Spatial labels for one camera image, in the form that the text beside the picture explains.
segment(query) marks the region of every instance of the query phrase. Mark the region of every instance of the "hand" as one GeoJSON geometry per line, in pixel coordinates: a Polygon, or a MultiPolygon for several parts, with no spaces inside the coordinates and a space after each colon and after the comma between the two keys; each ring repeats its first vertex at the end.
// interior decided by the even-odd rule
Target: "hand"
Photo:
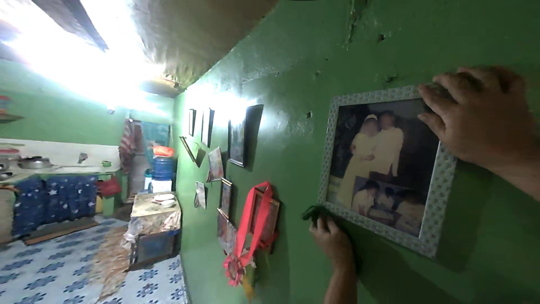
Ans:
{"type": "Polygon", "coordinates": [[[424,84],[418,91],[435,112],[419,115],[457,157],[487,169],[534,153],[534,128],[523,79],[501,67],[459,68],[433,77],[451,95],[424,84]]]}
{"type": "Polygon", "coordinates": [[[354,268],[353,250],[349,238],[332,219],[327,218],[325,224],[320,217],[317,219],[317,227],[312,225],[309,231],[330,259],[334,269],[354,268]]]}

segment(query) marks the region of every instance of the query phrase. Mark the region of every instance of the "bowl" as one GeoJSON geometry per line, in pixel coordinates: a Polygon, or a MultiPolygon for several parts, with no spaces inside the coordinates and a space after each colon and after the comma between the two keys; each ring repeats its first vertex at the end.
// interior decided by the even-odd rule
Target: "bowl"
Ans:
{"type": "Polygon", "coordinates": [[[173,200],[174,201],[174,194],[172,194],[172,193],[160,194],[160,195],[154,196],[154,199],[153,199],[153,201],[155,201],[155,202],[163,202],[163,201],[166,201],[166,200],[173,200]]]}
{"type": "Polygon", "coordinates": [[[175,203],[174,200],[166,200],[163,202],[159,202],[159,204],[162,205],[164,208],[170,208],[172,207],[172,205],[174,205],[174,203],[175,203]]]}

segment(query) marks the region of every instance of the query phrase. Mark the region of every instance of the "red bag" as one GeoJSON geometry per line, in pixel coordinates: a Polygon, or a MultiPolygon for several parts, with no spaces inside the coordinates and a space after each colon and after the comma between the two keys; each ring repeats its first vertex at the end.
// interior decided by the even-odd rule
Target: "red bag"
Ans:
{"type": "Polygon", "coordinates": [[[173,156],[174,155],[174,149],[164,146],[155,146],[154,148],[154,155],[155,156],[173,156]]]}
{"type": "Polygon", "coordinates": [[[103,196],[111,196],[122,192],[122,186],[115,176],[108,181],[97,181],[96,185],[103,196]]]}

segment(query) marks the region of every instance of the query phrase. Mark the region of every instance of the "photo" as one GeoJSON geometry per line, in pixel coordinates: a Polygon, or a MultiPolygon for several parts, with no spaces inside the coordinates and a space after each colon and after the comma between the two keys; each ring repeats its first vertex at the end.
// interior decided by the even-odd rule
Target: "photo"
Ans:
{"type": "MultiPolygon", "coordinates": [[[[255,226],[257,225],[257,215],[259,213],[259,208],[262,202],[262,191],[259,189],[255,190],[255,202],[253,204],[251,220],[248,224],[249,231],[253,234],[255,232],[255,226]]],[[[270,211],[268,212],[268,217],[265,222],[265,226],[262,229],[261,241],[268,242],[272,239],[275,232],[275,226],[278,221],[278,212],[279,212],[279,202],[272,199],[270,200],[270,211]]]]}
{"type": "Polygon", "coordinates": [[[353,193],[353,212],[419,236],[426,207],[426,198],[419,192],[357,177],[353,193]]]}
{"type": "Polygon", "coordinates": [[[195,110],[190,109],[190,116],[187,120],[188,123],[188,133],[193,136],[193,133],[195,131],[195,110]]]}
{"type": "Polygon", "coordinates": [[[231,140],[229,148],[229,161],[239,166],[244,166],[244,135],[246,129],[246,115],[245,112],[242,115],[231,118],[230,137],[231,140]]]}
{"type": "Polygon", "coordinates": [[[208,153],[210,169],[206,182],[221,181],[223,178],[223,163],[221,161],[221,149],[219,147],[208,153]]]}
{"type": "Polygon", "coordinates": [[[327,201],[353,209],[357,177],[414,191],[425,199],[438,138],[417,116],[421,99],[339,107],[327,201]]]}
{"type": "Polygon", "coordinates": [[[229,209],[231,207],[232,183],[226,179],[221,179],[221,204],[219,209],[229,218],[229,209]]]}
{"type": "Polygon", "coordinates": [[[195,208],[198,206],[206,209],[206,189],[201,182],[195,182],[195,208]]]}
{"type": "Polygon", "coordinates": [[[237,232],[236,228],[218,209],[218,240],[227,254],[231,254],[234,249],[237,232]]]}
{"type": "Polygon", "coordinates": [[[201,142],[207,147],[210,147],[210,137],[212,136],[212,120],[213,111],[210,108],[205,109],[202,114],[201,142]]]}

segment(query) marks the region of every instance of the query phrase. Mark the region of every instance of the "shelf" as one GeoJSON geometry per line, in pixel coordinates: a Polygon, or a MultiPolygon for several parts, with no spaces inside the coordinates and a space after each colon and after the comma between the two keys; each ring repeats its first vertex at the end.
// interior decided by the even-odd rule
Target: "shelf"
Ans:
{"type": "Polygon", "coordinates": [[[17,115],[11,115],[11,114],[0,114],[0,123],[8,123],[12,121],[17,121],[21,118],[24,118],[23,116],[17,116],[17,115]]]}

